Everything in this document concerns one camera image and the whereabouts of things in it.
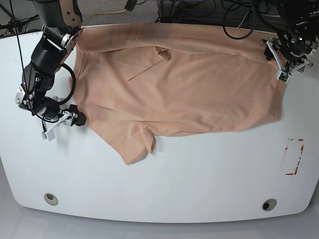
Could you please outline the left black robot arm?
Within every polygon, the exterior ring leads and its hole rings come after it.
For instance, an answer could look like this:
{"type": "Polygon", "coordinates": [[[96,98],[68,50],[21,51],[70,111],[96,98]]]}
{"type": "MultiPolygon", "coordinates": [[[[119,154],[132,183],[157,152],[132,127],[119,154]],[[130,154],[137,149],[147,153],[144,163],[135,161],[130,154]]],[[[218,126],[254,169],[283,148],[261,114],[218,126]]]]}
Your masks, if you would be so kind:
{"type": "Polygon", "coordinates": [[[319,50],[319,2],[317,0],[267,0],[265,3],[273,5],[286,24],[285,28],[278,28],[266,20],[266,14],[260,12],[260,1],[250,0],[242,2],[233,0],[223,16],[222,27],[224,33],[231,39],[243,40],[255,30],[257,19],[277,34],[271,40],[261,39],[266,45],[264,55],[266,60],[276,60],[278,72],[277,80],[288,82],[295,71],[303,72],[306,66],[312,66],[310,57],[319,50]],[[253,23],[250,31],[241,37],[230,35],[225,26],[226,17],[235,6],[249,4],[253,13],[253,23]]]}

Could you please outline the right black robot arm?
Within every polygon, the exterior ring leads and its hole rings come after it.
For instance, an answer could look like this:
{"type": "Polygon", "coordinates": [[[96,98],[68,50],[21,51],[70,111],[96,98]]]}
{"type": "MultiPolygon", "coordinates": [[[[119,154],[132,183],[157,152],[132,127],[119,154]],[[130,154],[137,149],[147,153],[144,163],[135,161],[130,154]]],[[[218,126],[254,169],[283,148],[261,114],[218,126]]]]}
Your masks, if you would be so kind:
{"type": "Polygon", "coordinates": [[[76,105],[61,108],[72,98],[76,88],[75,74],[65,60],[83,33],[83,19],[75,0],[36,0],[34,6],[43,23],[42,37],[32,53],[30,63],[22,67],[22,83],[15,103],[40,118],[43,138],[53,140],[54,129],[60,124],[83,126],[86,122],[85,115],[76,105]],[[70,93],[63,100],[47,97],[47,91],[53,87],[55,74],[61,68],[70,73],[70,93]]]}

